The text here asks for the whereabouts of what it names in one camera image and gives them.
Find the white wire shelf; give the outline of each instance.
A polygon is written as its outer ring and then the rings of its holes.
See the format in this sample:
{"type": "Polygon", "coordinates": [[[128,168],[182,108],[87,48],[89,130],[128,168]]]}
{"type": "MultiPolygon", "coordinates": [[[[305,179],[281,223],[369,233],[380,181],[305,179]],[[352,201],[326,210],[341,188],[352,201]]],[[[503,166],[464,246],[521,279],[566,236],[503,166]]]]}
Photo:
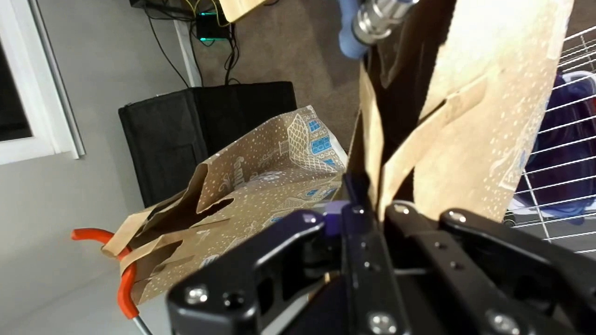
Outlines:
{"type": "MultiPolygon", "coordinates": [[[[575,104],[585,104],[586,110],[581,110],[581,117],[573,119],[562,117],[560,125],[549,125],[547,128],[540,128],[536,136],[553,136],[564,134],[566,130],[583,130],[575,132],[573,136],[560,136],[557,143],[549,143],[547,147],[540,147],[531,153],[529,160],[542,158],[542,155],[559,155],[566,149],[583,149],[594,143],[596,149],[596,26],[583,30],[579,34],[568,35],[564,39],[562,56],[559,63],[559,74],[562,74],[564,84],[559,84],[555,89],[568,89],[570,86],[579,88],[592,88],[588,95],[583,95],[575,101],[551,106],[544,112],[547,114],[562,114],[575,104]]],[[[564,246],[572,251],[596,259],[596,192],[575,192],[573,195],[564,195],[557,199],[557,188],[572,188],[579,186],[579,182],[594,182],[596,188],[596,153],[594,156],[573,156],[570,155],[568,160],[559,156],[560,160],[553,160],[551,166],[540,166],[529,171],[523,171],[521,179],[527,184],[527,190],[516,192],[516,201],[510,205],[510,216],[514,216],[514,229],[531,233],[538,238],[547,242],[564,246]],[[559,173],[557,169],[564,171],[573,168],[575,164],[594,164],[594,173],[590,169],[583,171],[585,175],[577,173],[572,177],[557,177],[553,181],[544,181],[549,175],[559,173]],[[583,212],[573,216],[555,216],[553,207],[570,205],[575,201],[583,201],[586,207],[583,212]]]]}

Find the screw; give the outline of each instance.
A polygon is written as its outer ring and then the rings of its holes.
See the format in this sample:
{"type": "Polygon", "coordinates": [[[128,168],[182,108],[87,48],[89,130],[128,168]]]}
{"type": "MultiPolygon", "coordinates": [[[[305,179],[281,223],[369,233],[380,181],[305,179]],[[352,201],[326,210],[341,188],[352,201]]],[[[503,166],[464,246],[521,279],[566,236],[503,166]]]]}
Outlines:
{"type": "Polygon", "coordinates": [[[365,208],[354,207],[352,212],[361,216],[361,214],[365,214],[365,208]]]}
{"type": "Polygon", "coordinates": [[[460,222],[460,223],[465,222],[465,216],[464,216],[464,214],[452,212],[452,210],[449,210],[449,218],[454,220],[454,222],[460,222]]]}
{"type": "Polygon", "coordinates": [[[450,266],[452,270],[462,270],[462,264],[456,262],[456,261],[450,261],[449,266],[450,266]]]}
{"type": "Polygon", "coordinates": [[[315,225],[318,220],[313,214],[301,214],[301,222],[309,223],[309,225],[315,225]]]}
{"type": "Polygon", "coordinates": [[[208,290],[206,287],[192,287],[186,290],[186,303],[188,305],[199,305],[205,303],[208,300],[208,290]]]}
{"type": "Polygon", "coordinates": [[[391,318],[391,315],[385,313],[374,313],[369,316],[369,328],[376,335],[387,335],[387,333],[396,333],[396,324],[391,318]]]}
{"type": "Polygon", "coordinates": [[[242,292],[225,292],[223,305],[225,305],[225,309],[240,309],[244,305],[244,294],[242,292]]]}
{"type": "Polygon", "coordinates": [[[488,322],[497,333],[503,333],[503,335],[519,335],[521,333],[516,320],[508,315],[499,315],[499,313],[490,311],[488,322]]]}
{"type": "Polygon", "coordinates": [[[395,208],[395,212],[400,212],[400,214],[404,214],[404,216],[410,214],[410,208],[404,207],[404,205],[400,205],[400,203],[395,203],[393,208],[395,208]]]}
{"type": "Polygon", "coordinates": [[[369,272],[378,272],[378,270],[380,270],[380,266],[378,266],[378,264],[369,262],[369,261],[365,261],[365,262],[363,262],[363,266],[365,266],[365,270],[369,270],[369,272]]]}

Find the brown paper bag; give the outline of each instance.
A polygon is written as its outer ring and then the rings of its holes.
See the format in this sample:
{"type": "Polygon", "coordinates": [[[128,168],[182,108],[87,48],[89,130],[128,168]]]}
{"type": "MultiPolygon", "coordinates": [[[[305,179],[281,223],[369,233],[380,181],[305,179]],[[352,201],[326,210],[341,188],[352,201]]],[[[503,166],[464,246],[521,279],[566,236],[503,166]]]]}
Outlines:
{"type": "Polygon", "coordinates": [[[331,199],[346,156],[313,108],[283,114],[197,166],[169,203],[130,216],[106,251],[130,248],[145,302],[277,218],[331,199]]]}
{"type": "Polygon", "coordinates": [[[430,218],[462,207],[501,222],[553,86],[570,7],[424,0],[370,52],[365,151],[352,160],[370,177],[380,218],[406,194],[430,218]]]}
{"type": "Polygon", "coordinates": [[[259,7],[266,0],[220,0],[227,22],[236,22],[240,17],[259,7]]]}

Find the black cable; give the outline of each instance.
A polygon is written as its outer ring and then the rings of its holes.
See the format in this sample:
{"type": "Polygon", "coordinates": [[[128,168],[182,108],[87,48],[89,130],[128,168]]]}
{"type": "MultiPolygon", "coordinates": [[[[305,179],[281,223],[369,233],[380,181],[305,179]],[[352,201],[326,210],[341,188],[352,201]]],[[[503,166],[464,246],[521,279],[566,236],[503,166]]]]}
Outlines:
{"type": "Polygon", "coordinates": [[[234,78],[231,78],[231,71],[236,67],[238,60],[240,60],[240,48],[238,48],[238,41],[236,41],[234,24],[229,24],[227,43],[229,43],[229,56],[223,61],[223,67],[225,67],[223,84],[225,86],[229,86],[231,80],[234,80],[234,78]]]}
{"type": "Polygon", "coordinates": [[[197,60],[197,52],[195,52],[195,48],[193,48],[193,34],[192,34],[192,28],[193,28],[193,22],[188,24],[190,52],[192,52],[193,65],[197,67],[197,73],[199,73],[199,76],[201,76],[201,80],[203,80],[203,73],[201,73],[201,65],[199,65],[199,60],[197,60]]]}
{"type": "Polygon", "coordinates": [[[151,26],[151,32],[152,32],[152,37],[154,37],[154,41],[156,41],[156,47],[160,47],[160,50],[162,50],[162,54],[164,54],[164,58],[166,58],[166,61],[169,63],[169,67],[175,71],[175,74],[179,74],[179,78],[184,82],[184,86],[186,88],[190,88],[188,86],[188,82],[184,80],[184,76],[180,74],[180,71],[179,69],[175,69],[175,65],[171,63],[171,60],[167,58],[167,54],[166,54],[166,50],[164,50],[164,47],[162,47],[162,43],[160,43],[160,37],[156,35],[156,32],[154,32],[154,26],[152,26],[152,21],[151,21],[151,17],[149,17],[149,13],[145,11],[145,15],[147,15],[147,21],[149,21],[149,26],[151,26]]]}

